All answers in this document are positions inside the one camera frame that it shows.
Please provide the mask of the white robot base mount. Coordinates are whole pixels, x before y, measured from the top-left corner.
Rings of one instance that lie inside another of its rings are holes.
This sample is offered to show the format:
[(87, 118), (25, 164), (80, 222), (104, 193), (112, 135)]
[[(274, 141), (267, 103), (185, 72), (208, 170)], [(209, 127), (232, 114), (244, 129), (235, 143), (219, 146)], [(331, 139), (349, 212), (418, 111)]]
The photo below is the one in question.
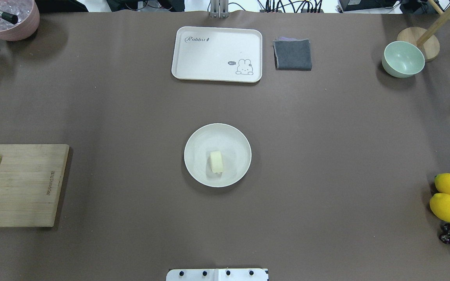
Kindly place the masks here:
[(166, 281), (269, 281), (267, 269), (173, 269), (166, 274)]

